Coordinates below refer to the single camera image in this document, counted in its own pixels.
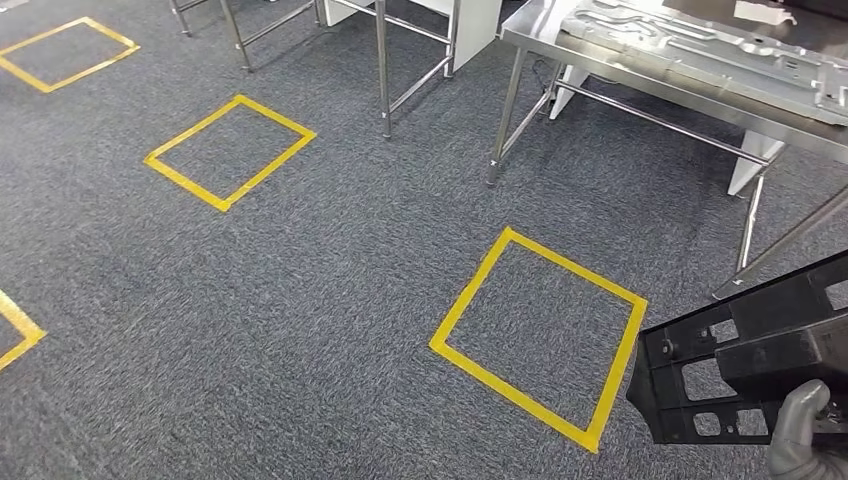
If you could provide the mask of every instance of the white object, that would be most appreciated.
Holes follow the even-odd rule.
[[[744,0],[736,1],[736,8],[733,10],[733,16],[744,20],[752,20],[754,22],[768,23],[769,25],[780,25],[789,20],[793,25],[798,25],[798,21],[781,7],[770,7],[760,3],[751,3]]]
[[[773,160],[784,145],[783,142],[750,130],[745,130],[745,139],[742,140],[742,150],[759,155],[766,160]],[[730,179],[727,194],[738,194],[762,169],[762,165],[741,157],[737,158],[736,168],[733,169],[733,177]]]
[[[562,81],[569,84],[574,85],[575,87],[579,87],[583,85],[583,82],[589,78],[589,72],[586,70],[577,68],[573,65],[568,65],[565,67],[565,72],[562,74]],[[571,90],[566,90],[562,87],[557,89],[556,99],[554,100],[554,106],[551,108],[550,119],[555,120],[557,116],[559,116],[562,109],[568,104],[568,101],[571,100],[571,97],[574,96],[574,92]]]
[[[373,0],[351,1],[363,7],[373,3]],[[453,0],[411,1],[447,17],[450,17],[453,10]],[[356,10],[332,0],[323,0],[323,2],[327,12],[327,25],[329,26],[335,25],[356,13]],[[495,39],[502,3],[503,0],[462,0],[459,18],[456,19],[459,23],[456,36],[455,70],[459,70],[461,66],[474,58]],[[434,33],[446,35],[447,31]]]

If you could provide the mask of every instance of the black plastic part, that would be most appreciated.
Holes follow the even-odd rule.
[[[655,443],[767,444],[783,399],[807,380],[832,393],[814,444],[848,447],[848,308],[834,309],[827,287],[848,280],[848,251],[639,334],[627,399]],[[737,338],[719,342],[711,327],[732,320]],[[683,367],[715,359],[736,395],[690,400]],[[739,414],[761,410],[768,434],[742,435]],[[695,416],[720,429],[701,435]]]

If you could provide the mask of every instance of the metal workbench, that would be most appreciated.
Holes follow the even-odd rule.
[[[643,5],[648,3],[656,5],[657,3],[632,1]],[[518,136],[527,128],[531,120],[550,105],[557,88],[565,88],[571,92],[587,96],[762,165],[765,168],[757,175],[754,192],[751,195],[737,262],[737,272],[713,293],[716,298],[726,297],[740,289],[740,286],[746,282],[753,280],[754,274],[764,261],[782,250],[794,239],[826,221],[845,204],[848,204],[848,187],[845,187],[766,249],[759,257],[748,263],[748,250],[763,179],[769,167],[773,165],[774,158],[763,158],[736,146],[727,145],[649,113],[641,112],[614,99],[586,90],[579,85],[565,82],[560,78],[563,66],[571,65],[580,68],[589,74],[621,83],[842,163],[848,163],[848,129],[791,113],[788,110],[733,93],[720,86],[710,85],[690,76],[672,72],[667,68],[639,62],[632,56],[569,35],[561,30],[561,24],[563,19],[572,13],[576,3],[574,0],[530,0],[507,19],[502,26],[501,39],[515,45],[517,52],[495,151],[488,166],[488,184],[493,185],[495,183],[503,156],[512,148]],[[663,9],[662,11],[667,15],[682,12],[706,21],[745,30],[750,32],[752,36],[770,37],[826,55],[848,57],[848,23],[846,22],[803,10],[787,8],[797,19],[797,25],[785,22],[771,26],[734,18],[733,4],[732,0],[666,0],[663,7],[656,8]],[[542,98],[539,99],[516,130],[508,135],[513,105],[521,79],[522,65],[528,52],[534,52],[554,60],[557,62],[557,68],[555,68],[550,86]]]

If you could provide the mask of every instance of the gray glove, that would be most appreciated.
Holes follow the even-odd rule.
[[[768,451],[775,480],[848,480],[848,457],[813,450],[816,415],[830,401],[830,389],[810,380],[786,396]]]

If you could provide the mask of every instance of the yellow tape square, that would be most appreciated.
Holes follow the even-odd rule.
[[[203,130],[212,124],[215,120],[223,117],[230,110],[236,108],[239,105],[243,105],[248,107],[268,118],[274,120],[280,125],[294,130],[296,133],[301,135],[300,140],[293,143],[286,151],[284,151],[280,156],[275,158],[271,163],[268,164],[265,168],[259,171],[256,175],[253,176],[250,180],[247,181],[244,185],[236,189],[235,192],[230,194],[227,198],[220,198],[209,190],[201,187],[197,183],[189,180],[186,176],[181,174],[180,172],[174,170],[173,168],[165,165],[161,160],[159,160],[159,155],[167,152],[171,148],[177,146],[183,140],[191,137],[195,133]],[[200,199],[205,201],[206,203],[212,205],[222,212],[226,212],[230,209],[230,207],[235,203],[238,199],[243,197],[251,188],[255,187],[259,182],[265,179],[268,175],[270,175],[274,170],[280,167],[283,163],[286,162],[292,155],[297,153],[301,148],[305,147],[307,143],[311,142],[313,138],[315,138],[315,132],[309,130],[308,128],[301,126],[288,118],[280,115],[273,110],[264,107],[253,100],[245,97],[244,95],[236,95],[232,100],[230,100],[226,105],[219,108],[215,112],[213,112],[208,117],[204,118],[197,125],[189,128],[185,132],[179,134],[176,138],[169,140],[167,143],[162,145],[161,147],[153,150],[147,158],[144,159],[144,163],[150,165],[154,170],[165,175],[169,179],[171,179],[177,185],[185,188],[189,192],[197,195]]]
[[[0,316],[5,318],[13,327],[24,337],[11,350],[4,353],[0,357],[0,370],[6,368],[7,365],[15,361],[18,357],[32,348],[39,340],[41,340],[47,332],[42,330],[29,319],[26,313],[23,312],[11,298],[0,291]]]
[[[595,410],[592,413],[592,419],[586,430],[582,430],[567,420],[561,418],[556,413],[548,410],[544,405],[536,402],[529,396],[525,395],[517,388],[503,381],[497,375],[489,372],[485,368],[478,365],[476,362],[466,357],[447,342],[448,335],[456,326],[456,322],[462,316],[462,312],[471,303],[477,290],[483,284],[483,280],[489,275],[489,272],[494,267],[498,257],[504,252],[510,242],[515,242],[528,250],[541,255],[551,262],[559,265],[562,268],[576,274],[577,276],[588,280],[589,282],[609,291],[625,301],[633,305],[630,311],[630,318],[627,320],[627,325],[624,328],[621,343],[618,345],[606,381],[604,382],[601,396],[598,400]],[[615,402],[615,396],[621,386],[624,372],[627,369],[627,362],[630,359],[630,354],[633,351],[633,345],[636,341],[636,336],[639,334],[639,327],[642,324],[642,317],[645,315],[645,309],[648,302],[611,281],[601,277],[597,273],[587,270],[571,260],[557,254],[556,252],[543,247],[542,245],[530,240],[529,238],[515,232],[509,227],[506,227],[498,237],[491,250],[483,258],[480,267],[471,278],[471,282],[460,293],[459,298],[448,311],[447,316],[442,321],[433,338],[430,339],[430,348],[436,353],[450,360],[459,368],[465,370],[472,377],[483,382],[492,390],[500,393],[508,400],[512,401],[519,407],[526,410],[528,413],[545,422],[550,427],[554,428],[566,437],[574,440],[592,453],[598,453],[598,445],[601,440],[601,434],[609,419],[612,406]]]
[[[33,43],[35,43],[39,40],[44,40],[45,38],[49,37],[50,35],[61,32],[62,30],[67,30],[71,27],[75,27],[75,26],[80,25],[80,24],[88,25],[89,27],[97,30],[98,32],[102,33],[103,35],[106,35],[107,37],[111,38],[112,40],[115,40],[118,43],[124,44],[127,47],[127,49],[124,50],[123,52],[119,53],[118,55],[110,58],[109,60],[106,60],[104,62],[100,62],[100,63],[98,63],[97,65],[95,65],[91,68],[83,70],[82,72],[80,72],[76,75],[73,75],[69,78],[66,78],[65,80],[62,80],[60,82],[57,82],[53,85],[48,85],[48,84],[42,82],[41,80],[35,78],[35,76],[33,76],[32,74],[25,72],[23,69],[21,69],[20,67],[18,67],[14,63],[3,58],[4,55],[11,53],[11,52],[14,52],[15,50],[17,50],[19,48],[23,48],[23,47],[30,45],[30,44],[33,44]],[[21,43],[18,43],[16,45],[12,45],[11,47],[0,50],[0,68],[8,70],[14,76],[20,78],[24,82],[32,85],[33,87],[39,89],[42,92],[50,93],[54,90],[62,88],[62,87],[69,85],[73,82],[76,82],[77,80],[79,80],[82,77],[85,77],[87,75],[91,75],[92,73],[94,73],[94,72],[96,72],[100,69],[106,68],[109,65],[117,62],[118,60],[121,60],[122,58],[129,56],[130,54],[132,54],[133,52],[135,52],[138,49],[139,49],[139,46],[136,45],[135,42],[133,42],[129,38],[124,37],[123,35],[104,27],[103,25],[95,22],[94,20],[92,20],[88,17],[82,17],[82,18],[79,18],[77,20],[74,20],[73,22],[66,23],[66,24],[62,25],[61,27],[56,27],[53,30],[50,30],[49,32],[45,32],[45,33],[42,33],[40,35],[36,35],[36,36],[34,36],[34,37],[32,37],[28,40],[24,40]]]

